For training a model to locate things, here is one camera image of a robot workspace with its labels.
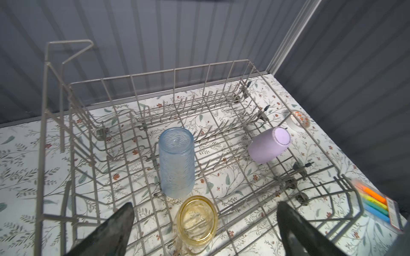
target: metal wire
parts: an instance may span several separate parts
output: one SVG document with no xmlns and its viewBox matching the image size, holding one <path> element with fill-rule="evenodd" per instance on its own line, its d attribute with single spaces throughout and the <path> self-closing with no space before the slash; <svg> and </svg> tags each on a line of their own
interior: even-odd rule
<svg viewBox="0 0 410 256">
<path fill-rule="evenodd" d="M 266 117 L 264 110 L 262 110 L 262 107 L 264 106 L 259 106 L 255 98 L 249 93 L 247 89 L 249 77 L 254 73 L 258 73 L 275 93 L 281 103 L 289 110 L 290 114 L 293 114 L 292 111 L 290 111 L 291 109 L 249 60 L 211 63 L 186 68 L 107 77 L 66 84 L 62 79 L 63 69 L 61 69 L 60 73 L 57 73 L 53 65 L 48 61 L 49 45 L 66 43 L 90 43 L 90 45 L 68 58 L 63 62 L 63 65 L 78 57 L 93 45 L 90 40 L 73 40 L 50 42 L 46 47 L 46 61 L 43 74 L 43 115 L 41 119 L 40 133 L 36 230 L 34 238 L 35 255 L 41 255 L 44 220 L 54 220 L 61 223 L 60 254 L 63 255 L 67 250 L 66 222 L 69 222 L 72 225 L 72 241 L 73 244 L 75 244 L 83 238 L 79 237 L 78 229 L 98 226 L 109 217 L 109 215 L 100 213 L 103 212 L 102 209 L 109 210 L 108 212 L 111 211 L 112 213 L 123 203 L 127 202 L 127 200 L 133 203 L 136 211 L 136 220 L 134 222 L 134 229 L 136 230 L 135 239 L 132 241 L 130 239 L 128 249 L 141 246 L 141 255 L 152 255 L 157 252 L 166 254 L 173 246 L 173 237 L 170 234 L 170 227 L 172 227 L 173 219 L 169 202 L 160 190 L 161 180 L 159 176 L 159 156 L 157 154 L 158 141 L 153 137 L 150 137 L 150 132 L 154 129 L 160 129 L 161 126 L 172 124 L 175 121 L 178 121 L 179 125 L 184 126 L 187 120 L 190 120 L 199 114 L 207 115 L 214 121 L 214 124 L 207 128 L 200 129 L 198 133 L 194 133 L 196 180 L 204 180 L 205 185 L 207 186 L 207 191 L 216 206 L 221 220 L 221 226 L 217 231 L 217 236 L 224 238 L 215 249 L 209 251 L 207 254 L 215 255 L 225 248 L 230 248 L 235 255 L 238 255 L 240 252 L 254 245 L 254 243 L 258 242 L 261 237 L 269 232 L 272 232 L 280 240 L 280 236 L 275 229 L 277 227 L 276 219 L 272 218 L 276 213 L 276 200 L 280 193 L 286 195 L 285 201 L 289 202 L 296 210 L 314 200 L 319 200 L 325 197 L 329 198 L 331 215 L 327 219 L 310 221 L 313 224 L 317 223 L 317 228 L 332 223 L 331 229 L 326 236 L 333 242 L 336 242 L 362 215 L 363 206 L 360 201 L 358 202 L 359 211 L 353 213 L 350 193 L 358 195 L 357 191 L 351 185 L 350 181 L 344 175 L 340 174 L 337 165 L 331 158 L 327 157 L 326 152 L 306 129 L 305 132 L 312 139 L 312 143 L 315 143 L 327 157 L 327 160 L 330 163 L 328 166 L 321 167 L 318 170 L 312 169 L 307 173 L 298 168 L 289 170 L 287 166 L 297 162 L 298 159 L 295 157 L 291 149 L 288 149 L 287 153 L 289 156 L 286 159 L 281 160 L 277 158 L 275 164 L 268 163 L 262 167 L 260 166 L 260 168 L 266 168 L 268 171 L 266 174 L 266 178 L 269 179 L 268 182 L 262 185 L 257 185 L 253 180 L 248 179 L 245 170 L 242 167 L 242 163 L 250 161 L 250 159 L 246 147 L 244 147 L 241 142 L 238 142 L 237 139 L 244 137 L 247 140 L 251 140 L 254 136 L 263 131 L 261 130 L 262 127 L 267 126 L 269 128 L 276 126 Z M 222 89 L 217 90 L 213 95 L 207 93 L 205 87 L 208 82 L 210 68 L 215 65 L 227 63 L 230 63 L 231 67 Z M 232 68 L 237 64 L 246 65 L 244 74 L 236 83 L 227 84 Z M 187 100 L 186 98 L 185 100 L 176 98 L 175 77 L 177 71 L 190 70 L 198 67 L 207 67 L 207 76 L 202 92 L 200 92 L 201 96 L 194 96 L 191 100 Z M 145 105 L 141 107 L 134 84 L 134 77 L 165 72 L 173 72 L 174 75 L 172 102 L 167 106 L 165 106 L 164 103 L 162 107 L 157 109 L 152 109 Z M 56 116 L 47 108 L 49 75 L 53 75 L 57 78 L 61 91 L 60 95 L 67 96 L 70 111 L 68 126 L 67 123 L 64 122 L 62 114 Z M 129 79 L 132 84 L 135 100 L 138 106 L 137 110 L 117 110 L 105 84 L 105 81 L 124 78 Z M 112 104 L 114 113 L 106 120 L 95 119 L 85 109 L 81 100 L 73 93 L 73 85 L 90 82 L 100 82 Z M 219 121 L 215 116 L 216 111 L 229 113 L 228 119 Z M 61 213 L 59 215 L 46 214 L 43 212 L 47 118 L 52 118 L 59 125 L 61 137 L 64 137 L 65 132 L 69 135 L 70 143 L 69 147 L 65 147 L 64 138 L 60 140 L 61 151 L 66 149 L 69 149 L 70 151 L 71 178 L 70 181 L 67 182 L 64 190 L 64 198 L 62 200 Z M 261 118 L 264 121 L 262 125 L 257 123 Z M 82 125 L 79 125 L 76 120 L 81 120 Z M 215 150 L 210 154 L 202 154 L 205 150 L 212 147 L 215 148 L 216 146 L 220 149 Z M 135 159 L 128 159 L 127 154 L 130 152 L 132 152 L 133 155 L 136 155 Z M 84 161 L 84 165 L 76 167 L 74 163 L 75 159 L 81 159 Z M 99 167 L 101 165 L 106 166 L 106 170 L 102 170 L 102 168 Z M 244 177 L 243 182 L 238 185 L 238 189 L 241 191 L 240 194 L 243 196 L 232 197 L 232 193 L 237 193 L 237 191 L 229 193 L 226 195 L 227 198 L 231 198 L 229 202 L 221 204 L 220 202 L 223 201 L 223 198 L 214 195 L 209 179 L 212 175 L 215 175 L 215 173 L 223 171 L 228 165 L 238 169 Z M 323 172 L 328 172 L 329 170 L 332 170 L 335 174 L 333 181 L 318 184 L 313 181 L 315 177 Z M 121 176 L 120 179 L 113 179 L 113 174 L 119 171 L 124 172 L 125 176 Z M 78 174 L 85 175 L 90 179 L 92 182 L 92 185 L 90 186 L 92 189 L 90 191 L 84 192 L 84 187 L 76 182 L 76 180 L 78 180 Z M 124 184 L 129 190 L 124 192 L 120 198 L 116 198 L 115 191 L 118 190 L 118 187 L 125 186 Z M 329 192 L 324 187 L 324 185 L 328 184 L 333 185 L 333 192 Z M 104 197 L 99 193 L 99 191 L 104 188 L 108 189 L 110 196 Z M 304 197 L 306 194 L 313 193 L 314 195 L 310 198 Z M 335 206 L 332 196 L 337 195 L 345 196 L 347 198 L 347 207 L 349 207 L 349 210 L 343 217 L 334 217 Z M 72 215 L 66 216 L 67 201 L 69 197 L 71 197 Z M 96 208 L 96 215 L 86 216 L 78 214 L 76 205 L 77 198 L 82 198 L 92 203 Z M 146 207 L 147 204 L 150 205 L 150 210 L 149 213 L 145 212 L 146 216 L 143 217 L 138 214 L 138 211 Z M 250 223 L 248 226 L 243 227 L 241 231 L 235 235 L 229 233 L 230 228 L 241 221 L 244 221 L 244 219 L 255 213 L 255 211 L 260 213 L 260 218 Z M 153 221 L 153 226 L 148 227 L 144 223 L 147 223 L 150 220 Z M 263 226 L 263 223 L 266 223 L 266 230 L 261 231 L 261 234 L 249 244 L 245 245 L 245 247 L 238 247 L 238 244 L 235 242 L 242 235 L 247 234 L 247 232 L 254 228 Z M 154 235 L 156 235 L 155 238 L 157 239 L 154 239 L 154 242 L 156 241 L 156 243 L 152 246 L 152 237 Z"/>
</svg>

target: blue glass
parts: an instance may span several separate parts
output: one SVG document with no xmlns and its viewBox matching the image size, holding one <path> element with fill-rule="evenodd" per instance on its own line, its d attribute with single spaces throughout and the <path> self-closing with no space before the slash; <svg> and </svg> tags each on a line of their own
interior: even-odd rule
<svg viewBox="0 0 410 256">
<path fill-rule="evenodd" d="M 195 184 L 194 137 L 182 127 L 166 129 L 159 136 L 161 189 L 169 197 L 188 195 Z"/>
</svg>

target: yellow highlighter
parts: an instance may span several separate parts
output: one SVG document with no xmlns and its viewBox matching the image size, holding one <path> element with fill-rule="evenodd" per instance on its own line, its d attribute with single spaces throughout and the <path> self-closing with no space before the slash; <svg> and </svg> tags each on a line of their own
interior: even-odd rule
<svg viewBox="0 0 410 256">
<path fill-rule="evenodd" d="M 387 211 L 387 205 L 380 203 L 379 201 L 377 201 L 376 199 L 372 198 L 369 195 L 360 193 L 361 197 L 363 197 L 365 200 L 370 201 L 374 204 L 376 204 L 377 206 L 380 206 L 381 208 L 385 209 Z"/>
</svg>

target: orange highlighter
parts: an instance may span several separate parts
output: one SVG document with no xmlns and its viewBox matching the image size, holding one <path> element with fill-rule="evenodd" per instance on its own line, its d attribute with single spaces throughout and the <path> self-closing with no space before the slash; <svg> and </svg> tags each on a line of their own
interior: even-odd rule
<svg viewBox="0 0 410 256">
<path fill-rule="evenodd" d="M 374 199 L 376 199 L 380 203 L 387 205 L 386 199 L 382 197 L 381 195 L 379 195 L 378 193 L 371 190 L 370 188 L 362 185 L 362 190 L 366 192 L 367 194 L 371 195 Z"/>
</svg>

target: yellow glass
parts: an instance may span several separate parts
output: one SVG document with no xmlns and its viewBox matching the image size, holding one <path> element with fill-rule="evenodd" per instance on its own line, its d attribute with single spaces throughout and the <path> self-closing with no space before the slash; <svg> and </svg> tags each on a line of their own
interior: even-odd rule
<svg viewBox="0 0 410 256">
<path fill-rule="evenodd" d="M 175 218 L 176 246 L 182 255 L 198 254 L 214 238 L 218 228 L 218 214 L 212 202 L 203 196 L 188 198 Z"/>
</svg>

